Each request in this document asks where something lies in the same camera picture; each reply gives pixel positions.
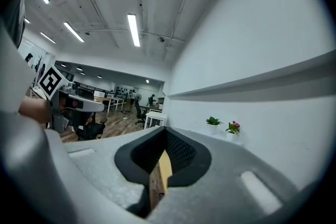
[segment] desk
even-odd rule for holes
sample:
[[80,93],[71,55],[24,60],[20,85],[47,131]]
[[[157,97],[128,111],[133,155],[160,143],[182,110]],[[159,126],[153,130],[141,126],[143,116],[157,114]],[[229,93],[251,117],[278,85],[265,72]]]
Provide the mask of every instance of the desk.
[[164,114],[164,113],[155,112],[155,111],[151,111],[151,112],[147,113],[146,114],[146,121],[145,121],[145,129],[147,128],[148,118],[151,118],[149,126],[152,125],[152,120],[153,119],[160,120],[160,126],[164,126],[166,124],[167,115]]
[[118,107],[119,101],[122,101],[122,103],[121,103],[121,109],[122,109],[122,107],[124,105],[124,100],[122,98],[118,98],[118,97],[95,97],[94,100],[97,101],[97,102],[109,101],[109,106],[107,108],[107,113],[110,112],[111,100],[116,100],[117,101],[117,103],[115,105],[116,111],[117,111],[117,107]]
[[162,112],[162,109],[159,109],[159,107],[158,106],[153,106],[153,105],[150,105],[149,106],[149,111],[151,112],[151,111],[156,111],[156,112]]

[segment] wooden floor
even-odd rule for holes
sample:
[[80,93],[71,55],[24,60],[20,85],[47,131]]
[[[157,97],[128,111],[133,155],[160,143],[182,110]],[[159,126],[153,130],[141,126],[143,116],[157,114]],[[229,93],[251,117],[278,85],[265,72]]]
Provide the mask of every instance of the wooden floor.
[[[96,114],[97,123],[105,118],[107,119],[105,123],[106,127],[103,134],[99,135],[101,138],[128,134],[143,129],[142,123],[138,123],[137,125],[135,124],[138,119],[136,117],[136,109],[134,106],[130,108],[130,112],[128,114],[122,113],[120,109],[115,111],[115,108],[111,108],[109,113],[100,112]],[[60,136],[63,143],[75,142],[78,140],[77,135],[71,131],[71,127],[68,127]]]

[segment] white ceiling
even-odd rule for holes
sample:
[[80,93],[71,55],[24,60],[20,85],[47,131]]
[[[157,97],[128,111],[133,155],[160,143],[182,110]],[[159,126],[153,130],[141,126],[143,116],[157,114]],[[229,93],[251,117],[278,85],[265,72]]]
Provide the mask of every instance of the white ceiling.
[[[210,1],[185,0],[168,49],[169,38],[161,43],[158,36],[143,33],[140,33],[141,47],[135,47],[127,14],[137,15],[139,31],[170,37],[183,0],[50,0],[49,4],[42,0],[26,0],[26,17],[31,21],[26,27],[36,33],[44,32],[60,49],[66,50],[69,46],[80,49],[96,46],[99,49],[99,46],[108,45],[115,50],[173,62]],[[84,44],[69,32],[64,22],[79,33],[85,40]]]
[[[109,80],[114,83],[126,84],[129,86],[135,86],[139,84],[146,85],[146,79],[148,79],[144,77],[115,72],[112,70],[107,70],[107,69],[102,69],[102,68],[96,68],[96,67],[85,66],[85,65],[79,66],[78,64],[71,63],[71,62],[56,61],[55,66],[59,69],[68,71],[70,73],[75,73],[79,76],[82,76],[81,72],[83,72],[85,74],[85,77],[97,78],[97,76],[102,76],[104,80]],[[76,69],[77,67],[80,67],[83,71],[77,70]],[[148,80],[150,82],[150,85],[153,87],[159,88],[163,84],[162,81],[157,81],[153,79],[148,79]]]

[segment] potted plant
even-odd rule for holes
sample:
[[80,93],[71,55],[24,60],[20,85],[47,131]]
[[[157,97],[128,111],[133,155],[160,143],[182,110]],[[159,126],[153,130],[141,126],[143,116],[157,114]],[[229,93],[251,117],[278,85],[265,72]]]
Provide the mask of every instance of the potted plant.
[[206,123],[208,124],[208,130],[210,135],[214,135],[216,133],[217,126],[222,124],[219,119],[215,119],[214,117],[210,117],[209,119],[207,119]]
[[238,122],[232,121],[232,123],[229,122],[229,128],[225,130],[226,138],[229,141],[233,141],[238,138],[239,132],[240,132],[240,125]]

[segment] white desk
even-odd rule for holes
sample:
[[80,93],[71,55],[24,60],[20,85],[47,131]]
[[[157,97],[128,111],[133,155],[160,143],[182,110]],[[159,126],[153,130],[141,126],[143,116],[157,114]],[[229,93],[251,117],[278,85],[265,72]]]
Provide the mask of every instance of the white desk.
[[148,118],[151,118],[149,126],[152,125],[152,120],[153,119],[160,120],[160,126],[164,126],[166,124],[167,115],[163,114],[163,113],[160,113],[160,112],[155,112],[155,111],[151,111],[151,112],[147,113],[146,114],[146,121],[145,121],[145,129],[147,128]]
[[117,107],[118,107],[119,101],[121,101],[121,109],[122,109],[122,106],[124,105],[124,99],[119,98],[119,97],[109,97],[109,98],[111,98],[112,100],[116,100],[117,101],[117,104],[115,105],[116,111],[117,111]]
[[121,109],[124,105],[124,100],[122,98],[119,98],[119,97],[95,97],[94,100],[97,101],[97,102],[109,101],[109,106],[107,108],[107,113],[110,112],[111,100],[116,100],[117,101],[117,103],[114,104],[115,107],[116,107],[116,111],[117,111],[117,108],[118,108],[119,101],[122,101],[121,102]]

